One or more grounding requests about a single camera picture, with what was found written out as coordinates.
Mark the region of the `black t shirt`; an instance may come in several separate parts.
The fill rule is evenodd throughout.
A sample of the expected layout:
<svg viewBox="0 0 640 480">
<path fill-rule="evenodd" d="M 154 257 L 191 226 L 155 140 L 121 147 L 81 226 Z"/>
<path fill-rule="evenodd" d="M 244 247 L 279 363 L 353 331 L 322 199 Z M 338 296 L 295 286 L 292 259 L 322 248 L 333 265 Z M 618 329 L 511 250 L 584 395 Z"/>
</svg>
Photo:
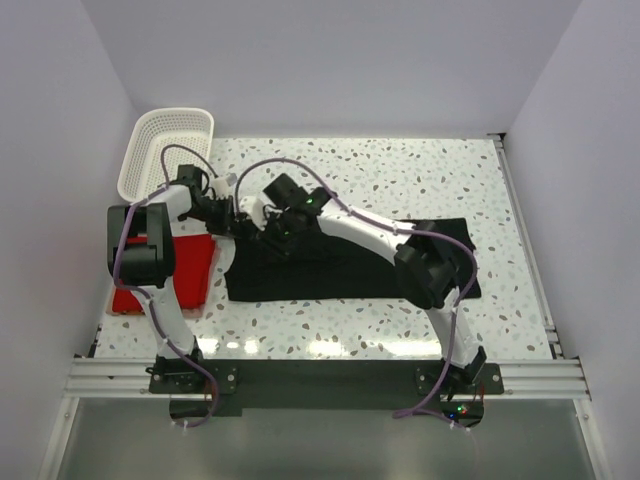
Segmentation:
<svg viewBox="0 0 640 480">
<path fill-rule="evenodd" d="M 307 231 L 284 258 L 264 244 L 235 241 L 225 273 L 236 302 L 326 299 L 400 299 L 394 267 L 347 240 Z"/>
</svg>

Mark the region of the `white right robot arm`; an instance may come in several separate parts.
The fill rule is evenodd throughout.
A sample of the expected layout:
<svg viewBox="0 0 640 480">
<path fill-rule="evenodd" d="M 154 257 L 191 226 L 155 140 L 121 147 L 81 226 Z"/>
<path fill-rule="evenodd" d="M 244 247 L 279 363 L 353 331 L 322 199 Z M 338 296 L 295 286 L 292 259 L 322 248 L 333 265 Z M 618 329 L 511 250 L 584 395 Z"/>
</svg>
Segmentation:
<svg viewBox="0 0 640 480">
<path fill-rule="evenodd" d="M 487 355 L 459 312 L 462 299 L 475 282 L 477 265 L 471 265 L 471 273 L 465 278 L 455 254 L 471 255 L 469 247 L 441 233 L 432 221 L 411 224 L 366 216 L 343 204 L 327 188 L 307 192 L 286 174 L 264 188 L 263 196 L 274 210 L 261 197 L 241 201 L 241 209 L 263 239 L 284 249 L 296 234 L 315 230 L 354 243 L 385 260 L 394 268 L 400 296 L 426 311 L 448 364 L 448 386 L 466 393 L 480 382 Z"/>
</svg>

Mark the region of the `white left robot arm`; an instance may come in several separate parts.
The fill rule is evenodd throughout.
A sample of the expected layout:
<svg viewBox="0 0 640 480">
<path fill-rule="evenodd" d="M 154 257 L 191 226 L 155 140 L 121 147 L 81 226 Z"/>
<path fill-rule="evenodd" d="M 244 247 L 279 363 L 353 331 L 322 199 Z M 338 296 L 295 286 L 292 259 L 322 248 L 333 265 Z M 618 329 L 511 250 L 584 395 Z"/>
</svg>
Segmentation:
<svg viewBox="0 0 640 480">
<path fill-rule="evenodd" d="M 213 194 L 203 186 L 204 171 L 181 165 L 178 177 L 149 195 L 107 212 L 108 269 L 114 286 L 131 292 L 155 333 L 157 361 L 176 362 L 173 382 L 185 392 L 200 390 L 207 368 L 196 337 L 183 317 L 174 286 L 177 265 L 171 223 L 187 218 L 228 231 L 233 218 L 233 174 L 216 177 Z"/>
</svg>

